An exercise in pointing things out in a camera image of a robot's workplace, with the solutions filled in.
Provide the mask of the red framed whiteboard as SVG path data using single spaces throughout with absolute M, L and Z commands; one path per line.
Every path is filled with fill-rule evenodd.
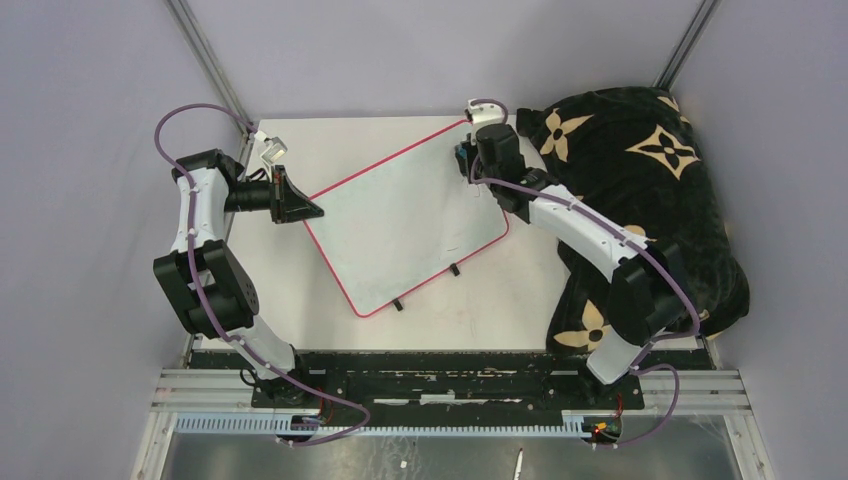
M 480 253 L 510 230 L 460 173 L 456 120 L 314 194 L 305 227 L 353 313 L 367 318 Z

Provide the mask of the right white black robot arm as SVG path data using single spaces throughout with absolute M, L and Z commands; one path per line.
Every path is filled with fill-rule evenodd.
M 467 181 L 486 186 L 503 212 L 554 235 L 608 283 L 611 331 L 589 355 L 589 373 L 577 382 L 584 403 L 605 406 L 617 396 L 617 381 L 636 371 L 669 326 L 683 317 L 698 320 L 680 248 L 627 230 L 544 170 L 528 167 L 511 125 L 473 125 L 456 158 Z

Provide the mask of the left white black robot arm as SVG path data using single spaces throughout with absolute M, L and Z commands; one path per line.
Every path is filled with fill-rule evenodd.
M 267 211 L 276 224 L 321 218 L 324 210 L 297 189 L 282 166 L 269 178 L 241 179 L 243 166 L 219 149 L 180 158 L 172 171 L 180 191 L 179 226 L 153 272 L 183 328 L 236 350 L 291 406 L 307 404 L 314 379 L 303 373 L 295 347 L 260 315 L 254 282 L 228 246 L 226 218 Z

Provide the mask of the black floral plush blanket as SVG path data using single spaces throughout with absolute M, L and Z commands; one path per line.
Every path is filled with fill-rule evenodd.
M 750 288 L 732 253 L 708 165 L 690 121 L 666 90 L 616 87 L 521 108 L 517 133 L 548 174 L 626 230 L 681 250 L 700 333 L 748 314 Z

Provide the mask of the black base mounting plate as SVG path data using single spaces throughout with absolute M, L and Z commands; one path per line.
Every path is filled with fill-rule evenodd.
M 631 396 L 638 378 L 627 376 L 607 387 L 593 387 L 583 359 L 540 352 L 343 352 L 302 353 L 301 381 L 343 402 L 328 402 L 339 418 L 356 411 L 367 423 L 371 413 L 366 400 L 411 397 L 413 391 L 443 393 L 454 390 L 472 397 L 500 397 L 515 392 L 539 400 L 554 388 L 563 404 L 580 409 L 601 408 L 618 412 L 633 408 Z M 300 406 L 310 400 L 326 401 L 299 390 L 284 380 L 263 381 L 236 353 L 201 351 L 192 355 L 187 369 L 236 370 L 244 384 L 274 406 Z

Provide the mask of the white marker pen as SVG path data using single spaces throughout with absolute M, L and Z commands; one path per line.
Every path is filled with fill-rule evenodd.
M 523 467 L 523 457 L 524 457 L 524 449 L 520 448 L 516 454 L 516 461 L 513 470 L 512 480 L 519 480 L 521 478 L 521 472 Z

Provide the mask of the left aluminium corner post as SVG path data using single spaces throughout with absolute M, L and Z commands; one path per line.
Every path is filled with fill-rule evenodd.
M 184 36 L 199 67 L 212 87 L 218 104 L 229 109 L 246 121 L 250 115 L 233 88 L 223 64 L 218 59 L 212 44 L 204 33 L 190 2 L 186 0 L 164 0 L 177 27 Z

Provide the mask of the aluminium corner post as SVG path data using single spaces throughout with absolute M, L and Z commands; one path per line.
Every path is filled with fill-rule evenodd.
M 702 0 L 688 22 L 682 36 L 672 49 L 664 67 L 653 82 L 655 88 L 670 90 L 683 70 L 690 54 L 706 30 L 721 0 Z
M 212 44 L 204 33 L 190 2 L 186 0 L 164 0 L 177 27 L 184 36 L 199 67 L 212 87 L 218 104 L 229 109 L 246 121 L 250 115 L 233 88 L 223 64 L 218 59 Z

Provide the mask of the right aluminium corner post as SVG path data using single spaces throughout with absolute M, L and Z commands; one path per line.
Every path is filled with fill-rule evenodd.
M 672 49 L 664 67 L 653 82 L 655 88 L 670 90 L 683 70 L 690 54 L 706 30 L 721 0 L 702 0 L 688 22 L 682 36 Z

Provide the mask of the aluminium frame rails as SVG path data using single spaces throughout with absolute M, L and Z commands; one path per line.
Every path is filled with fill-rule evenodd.
M 747 392 L 738 372 L 730 370 L 684 370 L 672 373 L 657 369 L 639 376 L 631 396 L 636 405 L 621 413 L 623 419 L 654 418 L 668 424 L 677 417 L 702 420 L 721 417 L 727 430 L 731 456 L 744 479 L 770 479 L 768 460 L 756 445 L 756 424 Z M 565 416 L 581 417 L 589 432 L 594 420 L 611 419 L 615 411 L 601 408 L 580 409 L 563 404 L 557 391 L 548 388 L 539 400 L 515 392 L 500 397 L 472 397 L 454 390 L 443 393 L 413 391 L 411 397 L 387 397 L 366 400 L 371 413 L 365 426 L 470 427 L 470 426 L 553 426 Z M 236 370 L 166 369 L 159 378 L 143 445 L 132 476 L 158 479 L 165 465 L 165 450 L 176 432 L 179 413 L 260 413 L 288 414 L 301 422 L 340 427 L 340 432 L 355 437 L 362 427 L 361 412 L 339 418 L 328 401 L 310 400 L 300 406 L 274 406 L 258 397 L 256 388 L 242 382 Z M 429 437 L 415 438 L 531 438 L 538 437 Z

